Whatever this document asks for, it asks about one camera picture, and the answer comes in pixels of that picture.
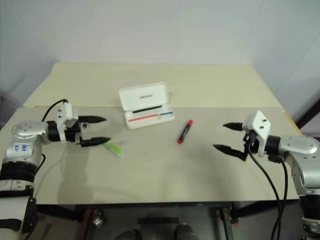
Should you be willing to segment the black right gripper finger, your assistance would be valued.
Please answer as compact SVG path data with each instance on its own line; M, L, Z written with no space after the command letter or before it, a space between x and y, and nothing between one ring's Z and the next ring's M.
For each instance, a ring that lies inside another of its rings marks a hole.
M239 150L235 150L232 149L230 146L227 145L223 145L223 144L213 144L213 147L215 147L217 150L221 151L222 153L232 156L232 157L236 157L239 158L241 160L244 159L244 153L239 151Z
M243 130L243 124L241 122L228 122L225 123L223 126L234 131Z

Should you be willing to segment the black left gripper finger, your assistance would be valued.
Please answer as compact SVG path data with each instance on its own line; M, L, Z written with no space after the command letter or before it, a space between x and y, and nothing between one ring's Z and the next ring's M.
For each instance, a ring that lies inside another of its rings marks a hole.
M92 137L91 139L86 139L86 140L81 140L80 145L81 147L92 147L92 146L97 146L101 144L105 144L108 141L110 141L111 138L109 137Z
M95 115L83 115L78 117L78 122L81 124L96 124L107 121L106 118Z

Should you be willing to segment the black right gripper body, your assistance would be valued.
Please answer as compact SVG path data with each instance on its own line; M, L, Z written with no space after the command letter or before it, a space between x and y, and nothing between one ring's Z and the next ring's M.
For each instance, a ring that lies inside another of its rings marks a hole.
M243 137L244 141L244 153L242 154L241 160L243 162L246 161L247 157L250 156L250 158L253 160L253 152L252 147L255 145L255 142L257 140L257 134L255 131L250 130L248 133L246 133Z

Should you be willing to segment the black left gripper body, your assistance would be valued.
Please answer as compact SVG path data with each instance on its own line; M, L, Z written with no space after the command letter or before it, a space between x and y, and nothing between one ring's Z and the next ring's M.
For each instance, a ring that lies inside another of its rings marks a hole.
M77 121L72 127L67 127L65 130L65 139L67 142L72 142L82 147L86 147L87 144L83 140L82 136L82 123Z

